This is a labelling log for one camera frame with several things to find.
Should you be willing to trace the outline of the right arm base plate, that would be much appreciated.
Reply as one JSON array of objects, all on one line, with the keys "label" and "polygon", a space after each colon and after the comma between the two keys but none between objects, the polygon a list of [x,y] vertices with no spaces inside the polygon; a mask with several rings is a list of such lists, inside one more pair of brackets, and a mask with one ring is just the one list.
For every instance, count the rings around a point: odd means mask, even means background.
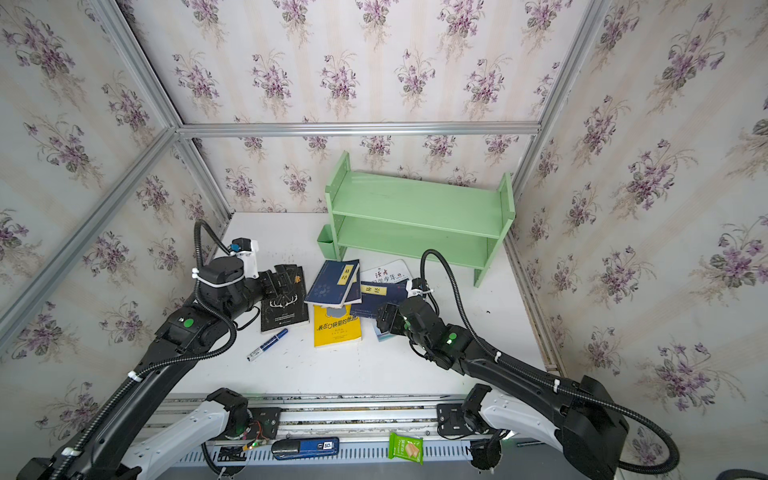
[{"label": "right arm base plate", "polygon": [[460,440],[476,435],[477,432],[466,422],[461,403],[440,403],[436,405],[437,433],[447,440]]}]

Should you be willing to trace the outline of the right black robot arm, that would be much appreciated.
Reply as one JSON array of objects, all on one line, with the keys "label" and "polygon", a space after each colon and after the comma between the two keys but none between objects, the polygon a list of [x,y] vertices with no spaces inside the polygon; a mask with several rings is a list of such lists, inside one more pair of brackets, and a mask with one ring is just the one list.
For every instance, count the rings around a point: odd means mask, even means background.
[{"label": "right black robot arm", "polygon": [[[560,451],[568,463],[589,479],[612,479],[617,470],[640,475],[663,475],[680,463],[671,435],[647,417],[615,403],[605,387],[585,376],[579,381],[537,369],[481,338],[469,321],[455,275],[435,249],[421,255],[435,257],[446,272],[461,318],[447,324],[424,275],[414,279],[415,293],[397,306],[386,306],[378,327],[407,338],[420,358],[443,370],[475,380],[462,406],[464,420],[475,434],[488,434],[487,455],[500,454],[504,433],[522,433]],[[635,421],[665,446],[664,459],[649,465],[622,458]]]}]

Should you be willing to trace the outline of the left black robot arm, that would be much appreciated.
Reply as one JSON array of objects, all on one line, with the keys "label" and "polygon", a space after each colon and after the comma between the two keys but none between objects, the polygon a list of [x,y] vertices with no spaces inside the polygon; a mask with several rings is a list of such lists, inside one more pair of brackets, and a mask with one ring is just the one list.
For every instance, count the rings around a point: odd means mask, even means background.
[{"label": "left black robot arm", "polygon": [[202,413],[152,437],[148,450],[130,450],[184,376],[233,347],[240,331],[239,316],[299,290],[297,266],[259,270],[257,246],[248,238],[224,244],[199,219],[193,241],[193,292],[167,316],[139,363],[77,435],[50,457],[30,459],[18,478],[153,479],[194,446],[221,434],[238,437],[247,430],[247,400],[220,388],[206,397]]}]

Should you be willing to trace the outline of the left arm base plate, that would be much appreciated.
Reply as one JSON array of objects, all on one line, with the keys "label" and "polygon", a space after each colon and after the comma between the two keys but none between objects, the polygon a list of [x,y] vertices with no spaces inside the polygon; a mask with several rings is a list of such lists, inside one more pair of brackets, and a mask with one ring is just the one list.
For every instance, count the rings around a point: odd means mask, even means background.
[{"label": "left arm base plate", "polygon": [[251,445],[262,445],[277,438],[282,409],[279,407],[250,408],[248,423],[237,440]]}]

